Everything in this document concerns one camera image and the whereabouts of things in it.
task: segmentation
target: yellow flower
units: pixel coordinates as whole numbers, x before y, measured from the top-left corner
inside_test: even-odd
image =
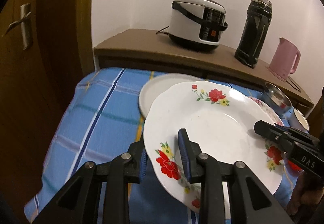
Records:
[[[167,157],[172,158],[174,157],[174,154],[171,152],[171,148],[168,146],[163,147],[162,146],[162,152],[166,154]]]
[[[219,101],[220,105],[223,105],[223,106],[229,105],[228,104],[229,103],[229,100],[227,100],[226,98],[219,99],[218,101]]]
[[[272,159],[269,159],[267,161],[267,167],[269,168],[270,171],[276,170],[276,164],[274,163],[274,161]]]

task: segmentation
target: rice cooker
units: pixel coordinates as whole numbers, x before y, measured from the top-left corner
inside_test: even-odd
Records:
[[[179,45],[211,51],[228,27],[225,8],[213,0],[174,0],[168,36]]]

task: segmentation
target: red flower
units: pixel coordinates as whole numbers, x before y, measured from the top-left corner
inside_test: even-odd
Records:
[[[174,178],[176,180],[180,179],[181,176],[179,174],[177,164],[170,161],[166,154],[161,150],[158,150],[158,152],[160,153],[160,157],[158,157],[156,161],[161,166],[161,172],[167,175],[169,178]]]
[[[302,170],[299,166],[295,165],[293,162],[288,160],[288,164],[290,165],[292,170],[299,171]]]
[[[199,199],[195,199],[191,202],[191,204],[196,207],[196,208],[200,208],[200,200]]]
[[[267,156],[273,159],[277,165],[280,165],[279,161],[282,159],[281,151],[275,146],[270,146],[267,151]]]
[[[224,99],[225,97],[221,90],[213,89],[209,92],[209,98],[212,102],[217,102],[219,99]]]

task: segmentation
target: wooden countertop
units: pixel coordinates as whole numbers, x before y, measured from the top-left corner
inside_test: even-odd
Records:
[[[211,53],[200,53],[180,47],[167,35],[156,35],[155,30],[128,29],[101,42],[94,48],[94,52],[98,56],[136,58],[199,68],[260,86],[270,82],[278,86],[288,97],[309,107],[314,105],[295,81],[301,92],[275,77],[267,69],[266,62],[259,60],[256,67],[251,69],[234,58],[235,49],[224,45],[219,45]]]

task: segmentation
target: metal screw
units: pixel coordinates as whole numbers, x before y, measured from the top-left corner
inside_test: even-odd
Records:
[[[87,168],[87,169],[93,168],[94,165],[95,165],[95,163],[92,161],[88,161],[84,164],[85,168]]]
[[[242,161],[237,161],[237,162],[235,163],[235,165],[236,165],[238,168],[243,168],[243,167],[245,167],[245,163],[242,162]]]
[[[201,158],[203,160],[206,160],[208,158],[208,155],[205,153],[200,153],[198,156],[199,156],[199,158]]]
[[[123,153],[123,154],[121,155],[121,157],[122,157],[124,160],[127,160],[127,159],[130,159],[132,156],[131,156],[130,153]]]

